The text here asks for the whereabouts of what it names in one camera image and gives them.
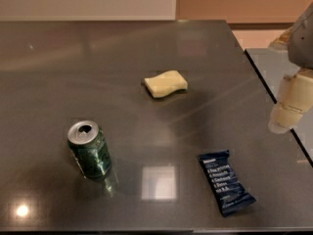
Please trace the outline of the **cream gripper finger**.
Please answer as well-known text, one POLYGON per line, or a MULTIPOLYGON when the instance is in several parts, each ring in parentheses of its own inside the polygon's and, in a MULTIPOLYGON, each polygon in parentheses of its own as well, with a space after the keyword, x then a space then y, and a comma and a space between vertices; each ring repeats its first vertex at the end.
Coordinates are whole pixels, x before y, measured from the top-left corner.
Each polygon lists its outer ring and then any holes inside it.
POLYGON ((283 134, 294 128, 304 114, 313 107, 313 70, 301 68, 281 81, 277 103, 274 105, 269 129, 283 134))
POLYGON ((291 28, 289 27, 282 34, 280 34, 277 38, 275 38, 268 45, 268 48, 274 51, 287 51, 290 37, 291 37, 291 28))

